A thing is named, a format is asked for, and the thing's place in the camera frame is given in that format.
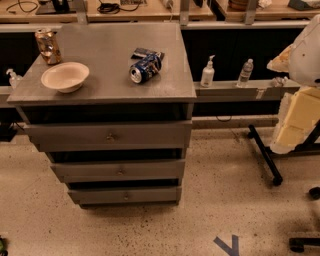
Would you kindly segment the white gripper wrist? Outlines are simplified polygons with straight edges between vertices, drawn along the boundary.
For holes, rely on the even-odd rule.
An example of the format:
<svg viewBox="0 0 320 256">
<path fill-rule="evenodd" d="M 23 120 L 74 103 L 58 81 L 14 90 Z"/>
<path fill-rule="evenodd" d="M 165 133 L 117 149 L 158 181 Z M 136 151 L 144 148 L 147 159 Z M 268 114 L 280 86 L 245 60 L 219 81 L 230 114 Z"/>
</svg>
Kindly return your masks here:
<svg viewBox="0 0 320 256">
<path fill-rule="evenodd" d="M 270 149 L 287 154 L 303 143 L 320 120 L 320 90 L 302 87 L 294 94 L 285 93 L 278 112 Z"/>
</svg>

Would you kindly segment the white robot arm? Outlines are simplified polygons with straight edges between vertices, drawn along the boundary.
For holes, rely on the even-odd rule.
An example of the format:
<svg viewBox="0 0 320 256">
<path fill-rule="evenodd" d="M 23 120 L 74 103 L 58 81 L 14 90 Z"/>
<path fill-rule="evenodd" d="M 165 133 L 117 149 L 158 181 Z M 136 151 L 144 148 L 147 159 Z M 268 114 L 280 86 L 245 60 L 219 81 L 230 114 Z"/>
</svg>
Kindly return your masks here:
<svg viewBox="0 0 320 256">
<path fill-rule="evenodd" d="M 300 85 L 294 94 L 284 94 L 270 144 L 272 152 L 287 154 L 306 140 L 320 120 L 320 15 L 267 68 L 287 72 Z"/>
</svg>

